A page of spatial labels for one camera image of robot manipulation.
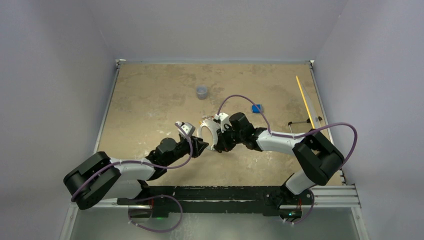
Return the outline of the metal key organizer plate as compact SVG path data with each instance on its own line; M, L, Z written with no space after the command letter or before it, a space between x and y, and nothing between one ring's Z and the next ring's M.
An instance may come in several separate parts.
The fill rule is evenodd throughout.
M203 133L203 129L207 129L210 132L212 139L206 149L212 152L216 152L217 150L215 149L215 147L218 143L217 131L221 129L220 124L214 121L213 116L203 117L202 120L199 122L199 124L200 124L199 128L196 130L196 136L206 141L202 133Z

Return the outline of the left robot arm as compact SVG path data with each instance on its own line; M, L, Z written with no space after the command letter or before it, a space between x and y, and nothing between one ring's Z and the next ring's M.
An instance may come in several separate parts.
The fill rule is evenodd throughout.
M117 159L98 151L79 166L70 171L63 183L71 194L71 201L81 210L86 210L103 199L121 198L121 193L113 193L116 183L152 181L164 175L177 160L188 156L197 158L209 146L202 138L180 137L176 142L167 137L142 159Z

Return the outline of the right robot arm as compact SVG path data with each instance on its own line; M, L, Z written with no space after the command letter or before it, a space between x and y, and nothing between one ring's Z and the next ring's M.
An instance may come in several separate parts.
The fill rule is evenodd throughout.
M300 198L303 191L315 185L324 186L344 163L342 153L320 131L311 130L306 136L285 134L254 127L246 115L216 114L213 149L219 153L229 152L242 144L258 152L277 152L296 157L301 169L292 174L282 185L280 196L288 204Z

